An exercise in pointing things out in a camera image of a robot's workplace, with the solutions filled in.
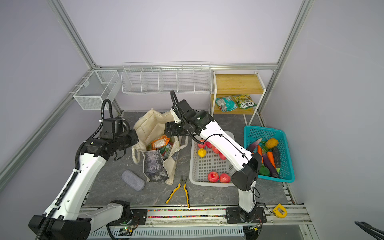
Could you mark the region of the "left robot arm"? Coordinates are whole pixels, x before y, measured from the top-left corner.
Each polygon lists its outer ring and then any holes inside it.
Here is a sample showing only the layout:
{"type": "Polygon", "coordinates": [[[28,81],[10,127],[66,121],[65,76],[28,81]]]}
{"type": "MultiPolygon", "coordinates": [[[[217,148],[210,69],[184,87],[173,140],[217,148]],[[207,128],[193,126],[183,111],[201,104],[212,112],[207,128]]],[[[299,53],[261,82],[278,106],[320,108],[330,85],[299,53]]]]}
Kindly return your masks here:
{"type": "Polygon", "coordinates": [[[34,215],[29,228],[37,240],[86,240],[89,235],[112,222],[130,224],[133,221],[131,205],[126,201],[112,201],[91,214],[80,210],[98,173],[106,162],[120,160],[119,152],[139,142],[129,123],[114,117],[112,102],[103,101],[100,125],[81,143],[75,154],[75,167],[58,196],[42,215],[34,215]]]}

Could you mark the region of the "orange snack bag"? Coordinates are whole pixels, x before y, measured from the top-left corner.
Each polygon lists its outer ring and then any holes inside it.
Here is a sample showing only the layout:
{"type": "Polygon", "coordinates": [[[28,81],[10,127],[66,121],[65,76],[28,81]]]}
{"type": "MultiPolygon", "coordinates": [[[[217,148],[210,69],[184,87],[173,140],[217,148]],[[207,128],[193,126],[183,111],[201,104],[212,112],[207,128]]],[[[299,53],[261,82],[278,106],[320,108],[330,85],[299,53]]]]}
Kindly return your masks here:
{"type": "Polygon", "coordinates": [[[171,138],[167,137],[166,135],[163,135],[155,140],[153,140],[149,146],[148,149],[150,151],[158,150],[166,146],[170,142],[171,138]]]}

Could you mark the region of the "cream canvas tote bag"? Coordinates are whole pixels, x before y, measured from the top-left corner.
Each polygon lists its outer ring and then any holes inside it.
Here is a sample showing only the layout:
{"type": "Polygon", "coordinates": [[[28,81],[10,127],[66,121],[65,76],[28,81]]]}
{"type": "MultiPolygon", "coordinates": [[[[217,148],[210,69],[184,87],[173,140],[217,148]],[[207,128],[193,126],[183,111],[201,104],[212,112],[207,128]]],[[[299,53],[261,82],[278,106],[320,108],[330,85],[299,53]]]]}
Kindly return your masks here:
{"type": "Polygon", "coordinates": [[[166,160],[161,157],[160,150],[150,151],[149,144],[164,135],[165,124],[174,121],[170,112],[160,113],[154,109],[144,114],[134,125],[139,142],[132,147],[132,158],[135,164],[143,163],[143,173],[148,182],[160,182],[172,185],[175,178],[179,151],[188,145],[187,137],[171,137],[173,144],[166,160]]]}

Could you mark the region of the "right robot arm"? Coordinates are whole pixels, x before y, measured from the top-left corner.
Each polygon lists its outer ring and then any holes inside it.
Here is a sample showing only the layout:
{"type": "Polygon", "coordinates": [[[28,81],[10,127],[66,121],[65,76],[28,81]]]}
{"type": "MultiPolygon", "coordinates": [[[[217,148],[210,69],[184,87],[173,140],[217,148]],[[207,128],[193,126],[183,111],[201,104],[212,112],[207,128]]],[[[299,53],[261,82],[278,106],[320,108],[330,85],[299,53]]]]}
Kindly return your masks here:
{"type": "Polygon", "coordinates": [[[187,101],[179,101],[174,90],[170,91],[173,122],[166,123],[167,137],[187,136],[198,144],[209,142],[232,164],[236,172],[231,182],[239,191],[238,207],[230,208],[235,213],[227,213],[229,220],[236,223],[251,223],[254,219],[262,222],[263,214],[258,214],[256,182],[262,166],[262,156],[246,150],[219,126],[206,111],[191,108],[187,101]]]}

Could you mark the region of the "teal snack bag top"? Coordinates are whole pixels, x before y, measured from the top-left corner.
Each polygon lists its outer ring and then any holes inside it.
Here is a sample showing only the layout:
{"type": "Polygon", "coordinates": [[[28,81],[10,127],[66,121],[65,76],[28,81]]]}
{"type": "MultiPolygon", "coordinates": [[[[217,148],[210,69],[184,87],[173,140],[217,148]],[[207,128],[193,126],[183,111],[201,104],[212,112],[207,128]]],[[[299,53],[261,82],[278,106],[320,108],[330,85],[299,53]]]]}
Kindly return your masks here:
{"type": "Polygon", "coordinates": [[[173,144],[168,143],[167,145],[159,149],[163,160],[166,160],[169,157],[172,147],[173,147],[173,144]]]}

